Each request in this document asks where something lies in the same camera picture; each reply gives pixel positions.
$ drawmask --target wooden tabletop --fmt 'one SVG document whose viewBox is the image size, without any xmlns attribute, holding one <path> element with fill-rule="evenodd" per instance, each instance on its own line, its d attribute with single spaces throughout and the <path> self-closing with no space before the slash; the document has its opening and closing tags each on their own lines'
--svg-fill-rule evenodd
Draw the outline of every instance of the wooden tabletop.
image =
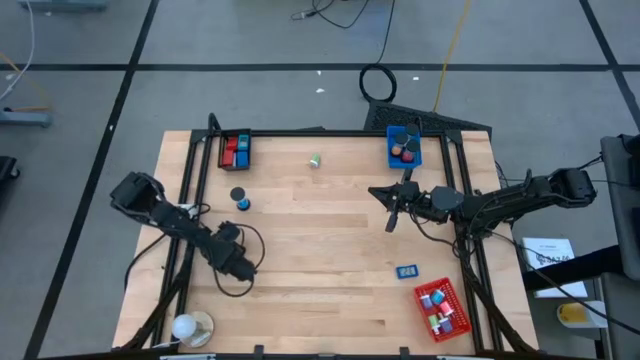
<svg viewBox="0 0 640 360">
<path fill-rule="evenodd" d="M 164 135 L 155 177 L 176 201 L 180 190 L 190 132 Z M 463 132 L 474 189 L 499 188 L 493 154 L 485 132 Z M 266 243 L 266 258 L 253 290 L 229 298 L 217 289 L 212 269 L 197 254 L 187 300 L 187 312 L 209 313 L 215 333 L 203 348 L 188 351 L 250 353 L 256 344 L 267 353 L 397 354 L 408 346 L 412 354 L 472 354 L 471 335 L 436 344 L 419 315 L 412 289 L 449 277 L 466 310 L 460 263 L 451 248 L 424 238 L 408 216 L 396 230 L 384 231 L 389 217 L 367 192 L 369 186 L 398 182 L 402 170 L 389 169 L 384 138 L 254 137 L 251 169 L 218 169 L 217 139 L 213 144 L 204 200 L 211 212 L 202 221 L 212 229 L 224 221 L 256 227 Z M 456 184 L 461 188 L 455 148 L 450 146 Z M 308 166 L 313 153 L 321 166 Z M 446 184 L 437 139 L 422 139 L 423 165 L 412 180 L 422 190 Z M 196 155 L 191 201 L 201 152 Z M 251 209 L 240 212 L 229 197 L 242 186 Z M 432 236 L 453 240 L 453 224 L 425 225 Z M 496 230 L 511 236 L 509 228 Z M 143 227 L 140 251 L 159 232 Z M 484 241 L 498 307 L 532 346 L 537 340 L 514 247 L 498 237 Z M 257 261 L 260 245 L 246 232 L 247 257 Z M 168 241 L 143 257 L 131 272 L 114 346 L 125 343 L 145 321 L 158 300 Z M 395 267 L 417 264 L 420 276 L 398 280 Z M 246 286 L 221 277 L 229 291 Z M 167 312 L 169 339 L 175 306 Z M 491 341 L 486 312 L 478 301 L 485 347 Z"/>
</svg>

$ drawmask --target red basket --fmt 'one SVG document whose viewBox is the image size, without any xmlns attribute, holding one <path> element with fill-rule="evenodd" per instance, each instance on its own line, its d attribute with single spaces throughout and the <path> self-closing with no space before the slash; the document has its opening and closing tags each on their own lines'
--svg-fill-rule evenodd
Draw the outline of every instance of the red basket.
<svg viewBox="0 0 640 360">
<path fill-rule="evenodd" d="M 434 304 L 434 306 L 427 310 L 422 306 L 422 301 L 420 297 L 423 295 L 431 295 L 436 289 L 440 289 L 445 295 L 444 299 L 449 303 L 451 308 L 453 309 L 453 314 L 449 315 L 449 320 L 451 321 L 451 325 L 453 326 L 453 331 L 450 333 L 440 332 L 439 335 L 435 335 L 431 330 L 431 325 L 429 325 L 429 315 L 437 315 L 438 307 Z M 456 336 L 460 336 L 462 334 L 468 333 L 471 331 L 471 324 L 469 323 L 469 319 L 467 318 L 467 314 L 465 314 L 462 306 L 460 305 L 460 301 L 458 301 L 458 297 L 456 296 L 456 292 L 453 290 L 453 286 L 451 285 L 451 281 L 449 278 L 442 278 L 436 281 L 432 281 L 428 284 L 420 285 L 413 291 L 413 297 L 416 299 L 416 303 L 418 304 L 418 308 L 420 309 L 420 313 L 422 314 L 422 319 L 424 320 L 427 330 L 433 340 L 437 343 L 449 340 Z"/>
</svg>

